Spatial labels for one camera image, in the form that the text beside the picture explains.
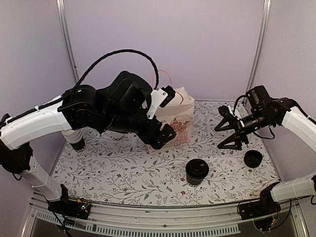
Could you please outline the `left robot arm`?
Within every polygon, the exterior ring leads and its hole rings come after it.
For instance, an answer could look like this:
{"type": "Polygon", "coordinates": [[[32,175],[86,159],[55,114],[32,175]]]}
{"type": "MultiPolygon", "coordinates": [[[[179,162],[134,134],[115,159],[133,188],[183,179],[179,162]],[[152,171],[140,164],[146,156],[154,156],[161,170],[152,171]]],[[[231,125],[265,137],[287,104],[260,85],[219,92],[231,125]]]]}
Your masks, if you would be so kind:
{"type": "Polygon", "coordinates": [[[0,163],[29,181],[62,214],[70,214],[74,207],[67,190],[39,165],[30,142],[62,132],[68,142],[78,144],[82,141],[80,130],[89,127],[99,133],[134,133],[158,150],[176,133],[169,124],[157,120],[156,111],[174,97],[171,86],[153,89],[127,71],[102,89],[80,85],[22,115],[4,116],[0,122],[0,163]]]}

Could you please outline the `paper takeout bag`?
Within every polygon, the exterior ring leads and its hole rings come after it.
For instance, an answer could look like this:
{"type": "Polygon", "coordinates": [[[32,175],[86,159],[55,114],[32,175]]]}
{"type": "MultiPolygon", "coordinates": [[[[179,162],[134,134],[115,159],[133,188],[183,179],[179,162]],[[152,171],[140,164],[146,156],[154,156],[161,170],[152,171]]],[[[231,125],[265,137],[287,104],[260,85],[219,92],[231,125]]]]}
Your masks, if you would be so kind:
{"type": "Polygon", "coordinates": [[[176,136],[161,149],[155,150],[147,145],[149,154],[167,152],[189,144],[193,129],[195,99],[191,97],[184,87],[175,89],[175,97],[164,108],[159,107],[156,117],[163,124],[169,124],[176,136]]]}

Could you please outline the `black plastic cup lid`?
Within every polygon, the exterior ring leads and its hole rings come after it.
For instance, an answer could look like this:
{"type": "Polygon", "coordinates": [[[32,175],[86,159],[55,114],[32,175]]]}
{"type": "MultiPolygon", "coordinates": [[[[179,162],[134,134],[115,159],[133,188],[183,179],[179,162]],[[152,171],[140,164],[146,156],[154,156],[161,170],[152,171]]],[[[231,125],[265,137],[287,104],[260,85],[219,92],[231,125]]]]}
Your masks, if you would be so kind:
{"type": "Polygon", "coordinates": [[[192,159],[186,164],[186,174],[195,177],[206,177],[209,173],[208,164],[202,159],[192,159]]]}

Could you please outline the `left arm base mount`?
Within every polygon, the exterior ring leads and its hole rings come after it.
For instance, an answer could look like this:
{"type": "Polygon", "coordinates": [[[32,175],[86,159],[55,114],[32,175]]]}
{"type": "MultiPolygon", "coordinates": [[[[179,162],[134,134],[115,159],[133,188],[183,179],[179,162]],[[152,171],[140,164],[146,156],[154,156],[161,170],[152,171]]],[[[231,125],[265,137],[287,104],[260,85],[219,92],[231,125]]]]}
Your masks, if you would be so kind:
{"type": "Polygon", "coordinates": [[[74,217],[78,219],[87,220],[90,214],[91,203],[84,199],[73,200],[59,200],[46,201],[48,210],[64,216],[74,217]]]}

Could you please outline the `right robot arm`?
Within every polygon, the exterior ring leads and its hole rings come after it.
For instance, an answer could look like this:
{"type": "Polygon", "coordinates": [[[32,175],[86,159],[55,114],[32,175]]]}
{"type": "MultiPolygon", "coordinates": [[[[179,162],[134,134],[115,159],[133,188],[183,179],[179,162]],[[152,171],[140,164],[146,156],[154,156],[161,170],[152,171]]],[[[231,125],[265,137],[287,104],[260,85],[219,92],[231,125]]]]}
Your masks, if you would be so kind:
{"type": "MultiPolygon", "coordinates": [[[[310,151],[316,151],[316,122],[293,99],[287,97],[271,97],[263,85],[247,91],[243,98],[248,100],[251,113],[243,118],[235,113],[235,109],[221,106],[218,109],[222,120],[215,131],[233,130],[228,138],[218,144],[218,149],[241,150],[248,144],[248,135],[262,128],[280,126],[291,139],[283,145],[294,151],[298,143],[310,151]]],[[[316,173],[308,169],[301,177],[294,177],[285,182],[276,182],[260,192],[258,201],[243,203],[239,206],[242,214],[266,215],[280,211],[280,203],[285,200],[312,197],[316,194],[316,173]]]]}

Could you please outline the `black white paper cup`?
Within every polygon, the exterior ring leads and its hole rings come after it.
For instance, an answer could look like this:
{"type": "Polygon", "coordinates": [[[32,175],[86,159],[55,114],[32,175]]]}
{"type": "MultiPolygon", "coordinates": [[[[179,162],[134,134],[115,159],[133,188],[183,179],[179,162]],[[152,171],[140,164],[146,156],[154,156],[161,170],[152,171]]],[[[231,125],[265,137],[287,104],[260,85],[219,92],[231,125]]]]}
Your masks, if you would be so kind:
{"type": "Polygon", "coordinates": [[[187,174],[186,180],[189,185],[198,186],[202,183],[202,181],[204,180],[204,177],[195,177],[195,176],[190,176],[189,174],[187,174]]]}

